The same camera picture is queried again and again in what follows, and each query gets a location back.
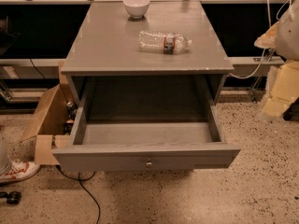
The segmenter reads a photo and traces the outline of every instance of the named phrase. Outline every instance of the drawer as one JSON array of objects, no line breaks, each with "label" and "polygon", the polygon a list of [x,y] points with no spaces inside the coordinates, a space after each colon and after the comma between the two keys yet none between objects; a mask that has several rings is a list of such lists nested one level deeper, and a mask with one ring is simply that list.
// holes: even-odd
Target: drawer
[{"label": "drawer", "polygon": [[204,75],[86,77],[67,148],[69,171],[227,168],[228,145]]}]

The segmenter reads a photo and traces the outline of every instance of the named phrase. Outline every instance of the floor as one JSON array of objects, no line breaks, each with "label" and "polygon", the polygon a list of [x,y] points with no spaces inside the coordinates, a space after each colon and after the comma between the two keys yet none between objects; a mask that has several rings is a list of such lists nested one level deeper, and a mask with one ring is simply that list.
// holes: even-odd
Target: floor
[{"label": "floor", "polygon": [[[238,96],[221,97],[217,110],[228,143],[241,147],[231,167],[96,173],[83,185],[101,206],[100,223],[299,223],[298,120],[259,120],[259,104]],[[20,142],[30,117],[0,116],[13,159],[34,157],[34,140]],[[42,166],[31,179],[0,190],[22,193],[18,205],[1,200],[0,223],[96,223],[93,199],[53,166]]]}]

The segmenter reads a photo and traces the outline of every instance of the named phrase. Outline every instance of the clear plastic bottle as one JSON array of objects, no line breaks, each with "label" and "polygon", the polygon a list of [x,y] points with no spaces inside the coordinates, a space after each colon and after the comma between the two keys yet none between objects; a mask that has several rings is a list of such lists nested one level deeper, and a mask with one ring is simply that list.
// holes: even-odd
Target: clear plastic bottle
[{"label": "clear plastic bottle", "polygon": [[141,31],[139,34],[139,45],[142,51],[180,54],[186,52],[191,43],[191,40],[181,34],[153,31]]}]

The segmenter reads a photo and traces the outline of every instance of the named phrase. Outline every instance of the drawer knob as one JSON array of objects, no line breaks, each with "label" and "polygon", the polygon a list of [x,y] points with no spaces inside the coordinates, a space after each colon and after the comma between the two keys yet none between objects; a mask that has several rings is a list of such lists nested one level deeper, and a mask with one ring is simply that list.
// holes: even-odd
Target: drawer knob
[{"label": "drawer knob", "polygon": [[152,162],[150,159],[148,159],[148,162],[146,163],[146,167],[147,168],[151,168],[152,167]]}]

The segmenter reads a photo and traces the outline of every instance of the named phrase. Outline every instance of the sneaker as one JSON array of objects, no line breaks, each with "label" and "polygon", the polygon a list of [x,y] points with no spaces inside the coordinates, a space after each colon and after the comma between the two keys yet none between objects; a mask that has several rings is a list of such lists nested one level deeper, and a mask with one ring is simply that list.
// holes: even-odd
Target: sneaker
[{"label": "sneaker", "polygon": [[32,161],[13,161],[10,171],[4,175],[0,175],[0,184],[25,180],[35,175],[39,168],[40,165],[36,165]]}]

